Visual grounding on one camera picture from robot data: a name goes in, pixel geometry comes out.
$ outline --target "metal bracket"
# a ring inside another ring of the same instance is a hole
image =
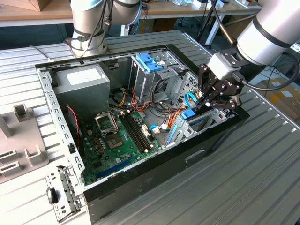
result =
[[[60,223],[76,214],[83,206],[82,195],[75,196],[74,179],[77,179],[72,166],[58,166],[45,176],[47,181],[47,196],[50,204],[54,204],[54,212],[57,221]]]

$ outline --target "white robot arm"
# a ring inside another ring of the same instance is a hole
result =
[[[76,57],[105,53],[105,32],[111,25],[136,23],[142,13],[141,0],[71,0],[74,34],[71,47]]]
[[[200,66],[199,84],[201,98],[195,112],[203,107],[234,109],[240,105],[238,94],[243,86],[255,90],[278,90],[293,82],[299,73],[299,61],[294,55],[284,52],[300,39],[299,0],[261,0],[261,11],[233,42],[224,26],[221,30],[233,44],[233,48],[214,54],[208,64]],[[292,78],[275,88],[258,88],[251,81],[266,65],[271,64],[281,54],[290,57],[295,70]]]

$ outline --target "green circuit board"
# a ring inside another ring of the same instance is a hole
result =
[[[137,122],[136,128],[142,131],[141,126],[145,123],[139,113],[133,111],[130,116]],[[81,157],[85,165],[83,176],[86,185],[92,184],[101,177],[108,176],[112,172],[146,158],[161,149],[159,142],[152,135],[148,138],[145,136],[152,148],[148,152],[140,153],[121,119],[116,116],[115,120],[119,128],[118,132],[116,134],[110,133],[105,137],[101,135],[96,123],[88,124],[82,128],[83,152],[81,151]]]

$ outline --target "motherboard chip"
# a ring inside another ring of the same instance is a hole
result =
[[[94,165],[95,169],[98,169],[99,167],[102,166],[102,163],[100,161],[98,161],[98,162],[94,163],[93,165]]]
[[[105,140],[108,143],[110,149],[115,149],[123,145],[121,137],[118,134],[109,135],[105,138]]]

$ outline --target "slotted metal table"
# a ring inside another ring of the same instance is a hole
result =
[[[210,54],[180,31],[107,39],[112,52],[175,44],[195,64]],[[55,60],[73,56],[64,44],[38,47]],[[1,224],[57,224],[44,175],[66,162],[34,65],[47,59],[33,48],[0,51],[0,113],[33,107],[50,163],[0,185]],[[100,225],[290,224],[300,217],[300,128],[263,97],[244,88],[250,114],[214,154],[102,219]],[[65,222],[90,224],[82,210]]]

